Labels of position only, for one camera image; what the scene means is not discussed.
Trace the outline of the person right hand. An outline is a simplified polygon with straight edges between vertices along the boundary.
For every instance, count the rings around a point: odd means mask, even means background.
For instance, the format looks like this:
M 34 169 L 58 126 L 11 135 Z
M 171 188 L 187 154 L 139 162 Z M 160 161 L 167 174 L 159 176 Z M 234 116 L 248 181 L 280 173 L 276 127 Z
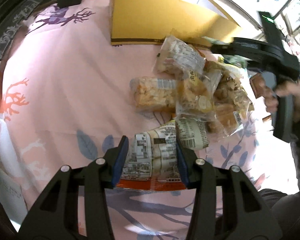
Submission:
M 297 83 L 285 81 L 278 85 L 275 91 L 266 86 L 264 82 L 260 84 L 260 87 L 262 87 L 262 96 L 264 97 L 264 104 L 268 113 L 277 112 L 279 97 L 292 95 L 294 106 L 293 121 L 295 123 L 300 121 L 300 81 Z

